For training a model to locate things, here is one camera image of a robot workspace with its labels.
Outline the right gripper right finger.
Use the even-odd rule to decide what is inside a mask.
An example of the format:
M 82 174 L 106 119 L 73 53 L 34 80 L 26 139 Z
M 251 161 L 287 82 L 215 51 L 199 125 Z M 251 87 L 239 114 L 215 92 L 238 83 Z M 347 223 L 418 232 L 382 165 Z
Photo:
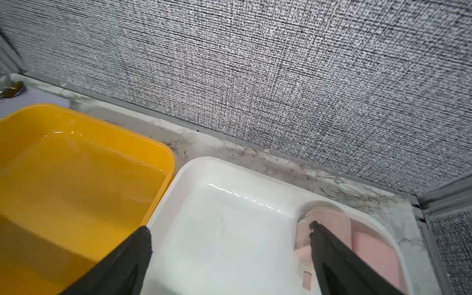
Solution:
M 311 258 L 323 295 L 400 295 L 402 292 L 382 278 L 324 225 L 314 221 Z

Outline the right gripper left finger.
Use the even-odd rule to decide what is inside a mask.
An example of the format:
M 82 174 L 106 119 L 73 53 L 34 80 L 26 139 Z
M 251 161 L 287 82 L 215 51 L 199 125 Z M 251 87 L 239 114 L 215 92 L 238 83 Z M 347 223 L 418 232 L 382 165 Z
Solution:
M 67 287 L 63 295 L 138 295 L 152 256 L 151 233 L 139 227 L 110 254 Z

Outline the pink sharpener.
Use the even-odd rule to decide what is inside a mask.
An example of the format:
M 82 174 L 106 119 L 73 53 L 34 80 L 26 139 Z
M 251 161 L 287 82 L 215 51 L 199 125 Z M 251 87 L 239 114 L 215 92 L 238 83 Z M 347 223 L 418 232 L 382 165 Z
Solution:
M 397 253 L 381 240 L 362 232 L 352 234 L 352 250 L 396 288 L 401 288 Z
M 349 217 L 338 207 L 316 206 L 302 215 L 296 226 L 295 253 L 299 257 L 299 268 L 302 271 L 302 287 L 310 291 L 314 266 L 311 258 L 310 224 L 312 222 L 326 227 L 348 248 L 352 248 L 352 230 Z

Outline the yellow plastic tray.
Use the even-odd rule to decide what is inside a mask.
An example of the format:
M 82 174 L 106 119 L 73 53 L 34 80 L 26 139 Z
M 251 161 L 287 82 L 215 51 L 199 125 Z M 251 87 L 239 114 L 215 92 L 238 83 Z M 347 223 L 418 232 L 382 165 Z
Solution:
M 2 118 L 1 293 L 61 293 L 148 223 L 174 172 L 163 143 L 67 108 Z

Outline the white plastic tray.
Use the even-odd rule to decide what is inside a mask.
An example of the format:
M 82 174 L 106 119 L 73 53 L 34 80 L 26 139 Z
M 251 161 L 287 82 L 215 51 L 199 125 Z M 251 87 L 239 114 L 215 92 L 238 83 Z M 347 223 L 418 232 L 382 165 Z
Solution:
M 214 157 L 186 163 L 147 227 L 152 257 L 144 295 L 304 295 L 294 252 L 299 218 L 315 205 L 400 252 L 372 216 Z

